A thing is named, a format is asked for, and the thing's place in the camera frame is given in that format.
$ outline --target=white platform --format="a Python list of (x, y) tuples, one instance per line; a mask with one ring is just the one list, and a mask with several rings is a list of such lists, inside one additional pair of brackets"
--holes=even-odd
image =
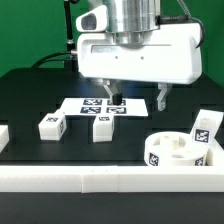
[(0, 192), (224, 192), (224, 169), (1, 166)]

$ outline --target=white block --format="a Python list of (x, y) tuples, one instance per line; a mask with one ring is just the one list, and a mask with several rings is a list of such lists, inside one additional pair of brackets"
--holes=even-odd
[(93, 123), (93, 142), (112, 141), (114, 115), (97, 115)]
[(86, 167), (82, 193), (118, 192), (117, 166)]
[(0, 192), (82, 192), (82, 168), (1, 166)]
[(8, 125), (0, 125), (0, 152), (5, 148), (9, 142)]
[(63, 113), (47, 114), (38, 126), (41, 140), (58, 141), (67, 128), (65, 115)]
[(223, 112), (200, 110), (190, 133), (192, 141), (212, 144), (222, 119)]
[(209, 166), (224, 167), (224, 150), (215, 139), (209, 146), (206, 162)]

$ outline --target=printed qr-like tag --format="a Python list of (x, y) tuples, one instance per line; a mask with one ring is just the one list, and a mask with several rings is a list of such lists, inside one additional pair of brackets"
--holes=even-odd
[(125, 107), (107, 107), (107, 113), (127, 114), (127, 109)]
[(63, 124), (63, 121), (62, 121), (61, 124), (60, 124), (60, 131), (61, 131), (61, 133), (63, 132), (63, 130), (64, 130), (64, 124)]
[[(110, 102), (110, 100), (107, 100), (107, 105), (112, 106), (113, 104)], [(126, 106), (126, 100), (122, 100), (122, 102), (119, 106)]]
[(153, 153), (149, 153), (149, 164), (159, 166), (159, 157)]
[(203, 166), (204, 158), (199, 158), (195, 160), (195, 166)]
[(100, 121), (109, 121), (110, 118), (109, 117), (99, 117)]
[(211, 138), (211, 131), (205, 130), (205, 129), (198, 129), (196, 128), (194, 131), (194, 137), (193, 140), (195, 142), (201, 142), (201, 143), (210, 143)]
[(58, 120), (58, 118), (56, 118), (56, 117), (48, 117), (47, 118), (47, 122), (56, 122)]
[(88, 105), (88, 106), (100, 106), (102, 105), (103, 100), (101, 99), (84, 99), (83, 105)]
[(101, 107), (82, 107), (81, 114), (99, 114), (101, 113)]

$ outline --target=black cable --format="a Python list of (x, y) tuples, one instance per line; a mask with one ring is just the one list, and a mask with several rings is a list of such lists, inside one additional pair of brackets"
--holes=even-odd
[(64, 51), (64, 52), (58, 52), (58, 53), (50, 54), (50, 55), (48, 55), (46, 57), (43, 57), (39, 61), (37, 61), (35, 64), (32, 65), (31, 68), (38, 68), (39, 65), (41, 65), (42, 63), (44, 63), (44, 61), (46, 61), (46, 60), (48, 60), (50, 58), (54, 58), (54, 57), (58, 57), (58, 56), (66, 55), (66, 54), (71, 55), (71, 52), (70, 51)]
[(65, 21), (67, 31), (67, 50), (71, 51), (72, 49), (75, 49), (75, 43), (72, 34), (70, 2), (68, 0), (64, 0), (64, 9), (65, 9)]
[(49, 59), (49, 60), (45, 60), (42, 63), (38, 64), (35, 68), (39, 68), (41, 65), (48, 63), (48, 62), (58, 62), (58, 61), (69, 61), (69, 59)]
[(180, 16), (158, 16), (157, 23), (159, 25), (166, 25), (166, 24), (183, 24), (183, 23), (198, 23), (201, 28), (201, 38), (196, 46), (196, 48), (200, 47), (205, 39), (205, 27), (203, 23), (194, 17), (188, 15), (180, 15)]

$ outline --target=white cube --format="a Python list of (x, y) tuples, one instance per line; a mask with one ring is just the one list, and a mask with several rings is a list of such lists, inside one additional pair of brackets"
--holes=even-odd
[(191, 130), (192, 140), (196, 143), (212, 144), (222, 123), (223, 112), (200, 110)]
[(67, 128), (65, 114), (47, 114), (38, 126), (41, 140), (58, 141)]
[(5, 148), (9, 142), (8, 125), (0, 125), (0, 152)]
[(97, 115), (93, 123), (93, 142), (112, 141), (114, 132), (114, 115)]

